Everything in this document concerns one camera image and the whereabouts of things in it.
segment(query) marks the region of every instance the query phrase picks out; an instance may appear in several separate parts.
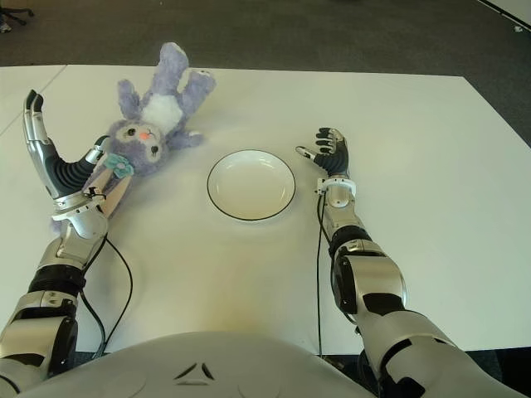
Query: white plate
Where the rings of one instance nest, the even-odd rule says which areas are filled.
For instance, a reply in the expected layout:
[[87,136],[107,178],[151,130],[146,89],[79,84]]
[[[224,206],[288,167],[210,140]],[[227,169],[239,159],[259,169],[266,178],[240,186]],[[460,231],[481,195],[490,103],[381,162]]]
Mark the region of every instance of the white plate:
[[218,161],[207,182],[208,196],[225,214],[255,221],[283,211],[295,194],[287,164],[268,152],[246,150]]

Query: plate rim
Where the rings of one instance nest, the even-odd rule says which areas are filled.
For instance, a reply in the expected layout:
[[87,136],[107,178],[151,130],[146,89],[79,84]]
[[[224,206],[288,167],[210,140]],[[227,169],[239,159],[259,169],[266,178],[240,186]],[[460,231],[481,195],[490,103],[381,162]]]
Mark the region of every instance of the plate rim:
[[[222,210],[217,204],[216,202],[212,199],[212,195],[210,194],[210,188],[208,187],[208,182],[210,181],[210,176],[212,175],[212,172],[214,171],[214,169],[216,168],[217,164],[225,159],[225,158],[228,158],[229,156],[231,155],[234,155],[235,153],[239,153],[239,152],[247,152],[247,151],[254,151],[254,152],[262,152],[262,153],[267,153],[268,155],[271,155],[277,159],[279,159],[287,168],[288,170],[290,171],[290,174],[291,174],[291,177],[293,178],[293,192],[291,193],[291,198],[288,200],[288,202],[285,204],[284,207],[282,207],[280,210],[278,210],[276,213],[274,214],[271,214],[270,216],[267,216],[267,217],[262,217],[262,218],[241,218],[241,217],[237,217],[237,216],[233,216],[232,214],[229,214],[227,213],[226,211]],[[290,205],[290,203],[293,201],[293,198],[295,197],[295,191],[297,190],[297,181],[295,180],[295,175],[293,174],[293,170],[291,170],[291,167],[288,165],[288,163],[286,163],[282,158],[276,156],[274,153],[271,153],[271,152],[267,152],[267,151],[264,151],[263,149],[254,149],[254,148],[248,148],[248,149],[240,149],[240,150],[237,150],[237,151],[234,151],[234,152],[231,152],[231,153],[228,153],[227,155],[223,156],[222,158],[220,158],[217,162],[214,163],[214,165],[211,167],[210,169],[210,172],[208,172],[208,177],[207,177],[207,194],[208,194],[208,198],[210,199],[210,202],[223,214],[225,214],[226,216],[229,216],[230,218],[234,218],[236,220],[240,220],[240,221],[260,221],[260,220],[267,220],[268,218],[271,218],[271,217],[274,217],[276,216],[277,214],[281,213],[283,210],[286,209],[287,206]]]

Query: robot forearm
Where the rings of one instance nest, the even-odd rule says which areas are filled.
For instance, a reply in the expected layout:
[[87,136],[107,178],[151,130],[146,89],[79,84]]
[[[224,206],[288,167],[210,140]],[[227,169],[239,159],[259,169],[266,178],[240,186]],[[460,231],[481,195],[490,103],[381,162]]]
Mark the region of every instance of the robot forearm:
[[42,97],[32,91],[25,102],[24,131],[37,172],[54,200],[52,218],[61,222],[61,235],[46,248],[27,293],[0,334],[1,398],[68,368],[76,348],[77,295],[85,286],[85,265],[107,233],[99,208],[103,197],[81,191],[103,155],[105,138],[81,161],[65,163],[46,135],[41,106]]
[[[318,138],[325,133],[330,149],[321,148],[324,154],[303,147],[297,152],[329,173],[327,180],[318,181],[317,193],[326,197],[323,225],[333,261],[335,303],[357,324],[385,396],[522,396],[485,374],[428,318],[404,308],[406,285],[400,269],[373,242],[354,211],[346,142],[334,129],[321,129]],[[334,158],[338,153],[335,162],[316,162],[318,156]],[[338,163],[342,166],[329,167]]]

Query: bunny face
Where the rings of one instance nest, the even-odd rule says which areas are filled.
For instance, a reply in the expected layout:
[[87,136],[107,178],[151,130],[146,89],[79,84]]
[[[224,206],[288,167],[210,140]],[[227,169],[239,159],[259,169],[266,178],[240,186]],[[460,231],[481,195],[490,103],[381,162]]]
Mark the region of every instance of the bunny face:
[[152,124],[121,120],[111,127],[109,135],[111,152],[127,158],[136,175],[155,172],[168,157],[166,138]]

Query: white table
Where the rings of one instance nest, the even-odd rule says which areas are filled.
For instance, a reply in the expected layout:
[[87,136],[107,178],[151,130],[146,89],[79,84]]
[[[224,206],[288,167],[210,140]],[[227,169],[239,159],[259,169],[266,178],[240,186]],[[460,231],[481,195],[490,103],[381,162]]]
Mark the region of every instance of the white table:
[[0,67],[0,135],[22,112],[22,101],[29,90],[43,92],[64,67],[64,65]]
[[[47,88],[49,134],[78,158],[119,116],[115,83],[145,90],[153,68],[67,66]],[[462,78],[212,70],[218,87],[191,120],[207,141],[176,154],[113,218],[111,240],[134,273],[134,298],[110,350],[169,333],[261,332],[317,351],[314,188],[322,176],[300,158],[320,126],[348,139],[358,214],[399,264],[408,307],[466,350],[531,345],[531,151]],[[0,138],[0,314],[25,291],[47,242],[51,201],[19,125]],[[211,166],[260,148],[283,158],[297,184],[277,217],[234,221],[208,200]],[[324,352],[359,353],[335,309],[321,258]],[[127,294],[110,250],[88,275],[87,296],[109,327]],[[98,333],[81,308],[79,350]]]

